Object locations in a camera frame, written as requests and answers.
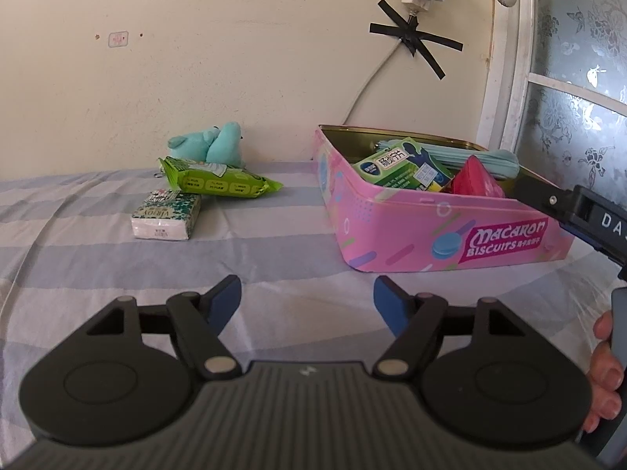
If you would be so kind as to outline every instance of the finger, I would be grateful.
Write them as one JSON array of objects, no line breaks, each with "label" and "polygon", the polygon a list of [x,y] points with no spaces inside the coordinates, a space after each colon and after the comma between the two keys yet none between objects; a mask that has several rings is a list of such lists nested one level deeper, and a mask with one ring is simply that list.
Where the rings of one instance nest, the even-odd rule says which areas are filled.
[{"label": "finger", "polygon": [[612,317],[612,311],[607,311],[595,322],[594,335],[597,339],[607,341],[612,334],[612,327],[614,320]]},{"label": "finger", "polygon": [[591,433],[592,431],[594,431],[595,429],[599,427],[600,421],[601,421],[601,418],[597,414],[590,412],[587,415],[587,418],[585,418],[585,422],[584,422],[584,425],[582,426],[582,429],[586,433]]},{"label": "finger", "polygon": [[618,389],[623,382],[625,373],[608,342],[599,343],[594,349],[590,359],[590,376],[609,391]]},{"label": "finger", "polygon": [[594,380],[590,379],[592,385],[592,408],[591,412],[601,419],[611,421],[621,411],[621,397],[616,392],[604,389]]}]

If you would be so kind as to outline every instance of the pink tin box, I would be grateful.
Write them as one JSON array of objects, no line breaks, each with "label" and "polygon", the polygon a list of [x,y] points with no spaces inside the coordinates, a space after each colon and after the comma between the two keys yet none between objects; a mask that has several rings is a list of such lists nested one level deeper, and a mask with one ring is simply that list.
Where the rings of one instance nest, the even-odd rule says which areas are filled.
[{"label": "pink tin box", "polygon": [[[332,126],[316,130],[319,184],[347,264],[364,272],[427,272],[566,257],[574,237],[520,202],[380,187],[352,168],[351,163],[374,152],[377,141],[407,136],[484,150],[425,134]],[[524,168],[521,175],[537,177]],[[502,185],[507,191],[507,182]]]}]

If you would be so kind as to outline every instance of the bed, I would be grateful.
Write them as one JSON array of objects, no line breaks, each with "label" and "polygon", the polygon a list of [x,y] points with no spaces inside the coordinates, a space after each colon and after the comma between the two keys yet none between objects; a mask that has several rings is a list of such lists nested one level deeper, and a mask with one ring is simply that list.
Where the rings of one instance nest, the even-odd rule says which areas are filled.
[{"label": "bed", "polygon": [[[370,367],[390,344],[372,303],[376,275],[342,260],[313,163],[250,170],[285,188],[253,200],[204,199],[186,242],[133,238],[131,212],[166,186],[156,169],[0,182],[2,464],[32,440],[18,404],[24,373],[119,295],[158,304],[237,274],[243,298],[221,339],[244,366],[271,359]],[[617,274],[578,240],[560,262],[391,277],[409,292],[432,291],[456,305],[497,296],[585,369],[596,344],[592,324],[609,308]],[[167,336],[145,342],[172,351]],[[463,344],[450,338],[442,351]]]}]

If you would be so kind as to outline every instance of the green plastic bag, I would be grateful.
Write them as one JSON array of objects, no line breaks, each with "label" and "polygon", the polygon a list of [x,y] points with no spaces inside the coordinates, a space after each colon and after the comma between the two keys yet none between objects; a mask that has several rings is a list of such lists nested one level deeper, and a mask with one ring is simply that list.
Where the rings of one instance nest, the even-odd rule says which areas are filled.
[{"label": "green plastic bag", "polygon": [[283,187],[280,182],[258,177],[224,164],[198,163],[186,159],[159,159],[171,189],[193,194],[257,198]]}]

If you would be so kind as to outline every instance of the wall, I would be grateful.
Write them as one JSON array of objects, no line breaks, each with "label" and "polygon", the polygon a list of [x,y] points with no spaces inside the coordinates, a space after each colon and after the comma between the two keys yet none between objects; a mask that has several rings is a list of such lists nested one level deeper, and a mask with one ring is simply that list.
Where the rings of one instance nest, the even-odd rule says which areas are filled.
[{"label": "wall", "polygon": [[[399,0],[387,0],[402,10]],[[378,0],[0,0],[0,179],[147,167],[168,136],[235,119],[245,158],[304,160],[393,39]],[[447,73],[397,51],[352,125],[473,139],[492,0],[447,0],[420,29]],[[109,48],[109,33],[129,45]]]}]

